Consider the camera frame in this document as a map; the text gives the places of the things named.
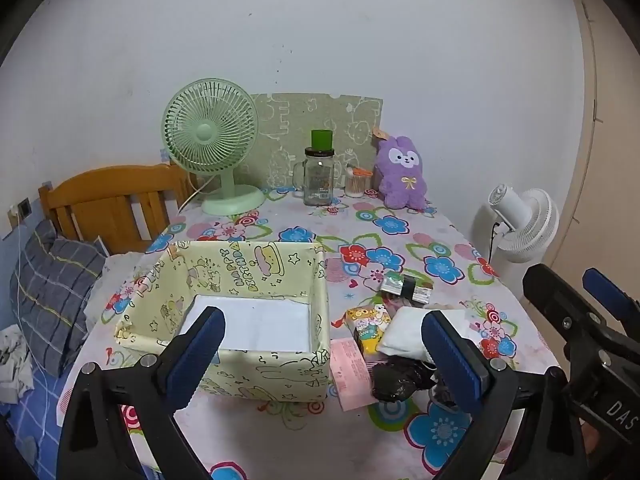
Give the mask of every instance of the plush toy tag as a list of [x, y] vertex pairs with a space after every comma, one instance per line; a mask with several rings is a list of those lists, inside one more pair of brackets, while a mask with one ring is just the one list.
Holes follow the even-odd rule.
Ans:
[[383, 132], [379, 127], [374, 127], [373, 128], [373, 134], [379, 138], [379, 139], [385, 139], [388, 140], [389, 139], [389, 134], [387, 132]]

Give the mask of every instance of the open storage box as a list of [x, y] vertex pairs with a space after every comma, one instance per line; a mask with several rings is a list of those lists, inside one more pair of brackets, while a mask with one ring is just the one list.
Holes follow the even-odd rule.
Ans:
[[309, 352], [221, 348], [200, 381], [202, 389], [261, 400], [312, 402], [326, 397], [330, 347], [320, 244], [171, 244], [122, 314], [116, 341], [140, 355], [160, 354], [178, 335], [197, 295], [212, 296], [208, 303], [213, 306], [216, 296], [293, 300], [309, 312]]

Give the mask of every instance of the wooden bed frame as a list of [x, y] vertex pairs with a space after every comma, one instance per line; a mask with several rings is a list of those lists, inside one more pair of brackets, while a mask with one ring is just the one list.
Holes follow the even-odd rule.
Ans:
[[[56, 230], [71, 240], [98, 236], [111, 254], [144, 252], [167, 226], [164, 193], [178, 206], [188, 197], [187, 173], [175, 165], [111, 166], [76, 175], [55, 189], [41, 187], [40, 203]], [[140, 201], [152, 240], [143, 240], [131, 208]]]

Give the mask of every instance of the plaid pillow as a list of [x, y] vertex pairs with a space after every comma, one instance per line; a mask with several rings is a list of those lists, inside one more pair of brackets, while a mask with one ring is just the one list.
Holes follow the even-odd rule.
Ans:
[[55, 377], [80, 351], [83, 311], [104, 259], [93, 244], [57, 238], [49, 220], [36, 227], [20, 253], [11, 279], [12, 309], [34, 359]]

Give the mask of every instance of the black cable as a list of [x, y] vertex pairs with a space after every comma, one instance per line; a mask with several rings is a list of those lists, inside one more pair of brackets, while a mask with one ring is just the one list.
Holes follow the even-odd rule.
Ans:
[[489, 261], [488, 264], [491, 264], [491, 254], [494, 252], [494, 238], [495, 238], [495, 228], [500, 225], [500, 222], [496, 222], [494, 226], [491, 228], [491, 243], [489, 244]]

